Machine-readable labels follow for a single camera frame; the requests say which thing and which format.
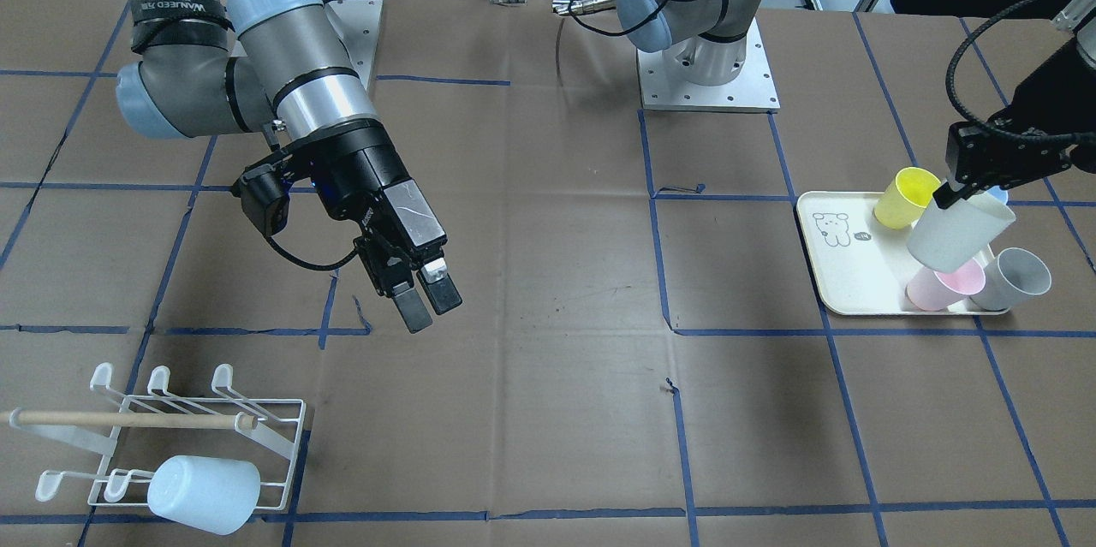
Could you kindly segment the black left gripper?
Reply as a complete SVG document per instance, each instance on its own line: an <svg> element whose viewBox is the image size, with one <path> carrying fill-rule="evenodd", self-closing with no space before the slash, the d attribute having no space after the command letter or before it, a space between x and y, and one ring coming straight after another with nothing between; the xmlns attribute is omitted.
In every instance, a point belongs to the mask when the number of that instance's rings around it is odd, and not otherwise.
<svg viewBox="0 0 1096 547"><path fill-rule="evenodd" d="M971 45L956 49L944 89L963 116L949 127L944 161L949 176L934 192L939 209L970 200L974 189L1020 187L1076 166L1093 173L1093 65L1069 39L1016 87L1009 105L987 119L956 95L956 66Z"/></svg>

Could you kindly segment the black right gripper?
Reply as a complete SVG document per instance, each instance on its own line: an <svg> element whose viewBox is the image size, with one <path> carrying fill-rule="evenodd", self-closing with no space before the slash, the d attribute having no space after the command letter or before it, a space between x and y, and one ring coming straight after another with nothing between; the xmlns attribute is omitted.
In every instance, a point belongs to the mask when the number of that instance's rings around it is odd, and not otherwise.
<svg viewBox="0 0 1096 547"><path fill-rule="evenodd" d="M435 314L463 305L443 258L447 236L379 121L338 123L284 150L289 171L312 180L331 218L359 224L354 249L377 293L392 295L408 333L433 324L414 273Z"/></svg>

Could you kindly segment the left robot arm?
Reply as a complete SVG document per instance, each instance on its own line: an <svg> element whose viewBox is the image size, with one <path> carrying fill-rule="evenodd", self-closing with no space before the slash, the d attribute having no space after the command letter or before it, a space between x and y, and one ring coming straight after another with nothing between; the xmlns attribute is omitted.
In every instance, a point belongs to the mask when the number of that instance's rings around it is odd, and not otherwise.
<svg viewBox="0 0 1096 547"><path fill-rule="evenodd" d="M948 209L989 187L1013 189L1071 168L1093 172L1093 0L890 0L899 14L983 18L944 72L962 121L949 129L949 180L934 203ZM620 33L641 52L686 39L739 49L760 0L616 0ZM1009 105L979 118L960 101L956 68L982 33L1005 18L1050 18L1071 39L1021 81Z"/></svg>

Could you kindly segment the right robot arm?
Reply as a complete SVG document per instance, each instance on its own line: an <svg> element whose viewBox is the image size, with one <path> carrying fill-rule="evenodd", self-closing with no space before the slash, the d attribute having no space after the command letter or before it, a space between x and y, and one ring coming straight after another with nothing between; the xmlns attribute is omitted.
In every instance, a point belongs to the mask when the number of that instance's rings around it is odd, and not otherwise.
<svg viewBox="0 0 1096 547"><path fill-rule="evenodd" d="M349 258L418 332L463 298L446 233L373 107L339 1L130 0L140 60L118 72L117 105L149 138L263 134L269 153L231 189L247 219L292 259L275 236L290 189L309 180L330 218L359 226Z"/></svg>

